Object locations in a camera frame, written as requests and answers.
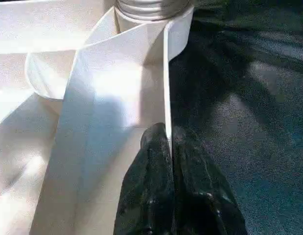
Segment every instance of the white plastic part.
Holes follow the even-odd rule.
[[[0,165],[8,169],[0,173],[0,235],[27,234],[30,226],[33,235],[112,234],[121,183],[144,130],[164,122],[171,137],[168,62],[186,46],[193,5],[173,19],[146,22],[111,8],[113,1],[82,2],[0,4],[0,33],[6,30],[0,34],[5,54],[0,56],[7,56],[1,64],[11,61],[0,81],[20,89],[1,79],[14,76],[11,68],[18,61],[25,72],[15,67],[17,80],[29,92],[0,124],[0,146],[8,151],[16,142],[10,158],[22,163]],[[6,12],[9,21],[17,19],[12,30],[4,24]],[[67,44],[71,38],[76,41]],[[11,52],[29,54],[19,59]],[[34,154],[23,153],[25,147]],[[4,190],[18,173],[16,183]]]

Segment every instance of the dark floor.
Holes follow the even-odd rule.
[[[302,38],[193,22],[170,86],[173,124],[201,137],[249,234],[303,235]]]

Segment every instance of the curved white plastic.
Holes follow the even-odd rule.
[[[0,3],[0,94],[15,95],[0,108],[0,235],[112,234],[144,130],[165,122],[171,137],[168,62],[193,5],[145,21],[113,2]]]
[[[122,180],[144,130],[165,122],[170,139],[168,62],[187,44],[192,12],[189,5],[168,24],[131,25],[78,51],[32,234],[113,234]]]

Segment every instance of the white container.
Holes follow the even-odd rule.
[[[171,137],[168,62],[187,44],[193,5],[171,19],[142,21],[113,4],[108,0],[0,3],[0,54],[24,64],[17,73],[38,104],[29,103],[23,118],[30,121],[30,113],[37,117],[39,121],[30,121],[28,132],[43,135],[39,146],[45,149],[42,162],[15,150],[14,158],[25,159],[25,166],[37,165],[32,167],[37,170],[28,174],[30,178],[20,167],[11,165],[6,171],[18,172],[23,181],[15,189],[9,187],[13,193],[0,190],[0,215],[6,212],[0,235],[27,234],[30,226],[34,235],[112,234],[121,183],[140,148],[142,133],[164,122]],[[16,25],[8,29],[13,21]],[[41,109],[52,116],[48,113],[41,119]],[[8,118],[18,117],[12,110]],[[32,141],[20,142],[20,148]],[[1,162],[0,169],[8,164]],[[9,217],[8,204],[16,202],[20,206]]]

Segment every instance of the dark gray surface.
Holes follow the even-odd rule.
[[[170,86],[173,124],[200,136],[249,234],[303,235],[303,37],[193,23]]]

